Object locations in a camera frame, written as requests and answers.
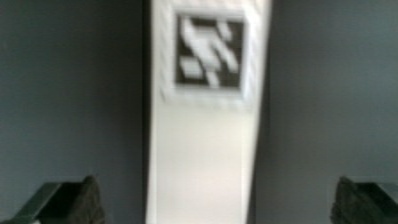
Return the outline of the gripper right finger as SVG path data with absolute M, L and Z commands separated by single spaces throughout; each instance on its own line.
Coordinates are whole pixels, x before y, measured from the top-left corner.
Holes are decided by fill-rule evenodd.
M 398 184 L 340 178 L 333 224 L 398 224 Z

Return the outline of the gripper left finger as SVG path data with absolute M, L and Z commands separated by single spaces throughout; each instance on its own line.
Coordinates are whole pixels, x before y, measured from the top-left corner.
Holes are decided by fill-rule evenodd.
M 15 217 L 0 224 L 107 224 L 97 177 L 45 183 Z

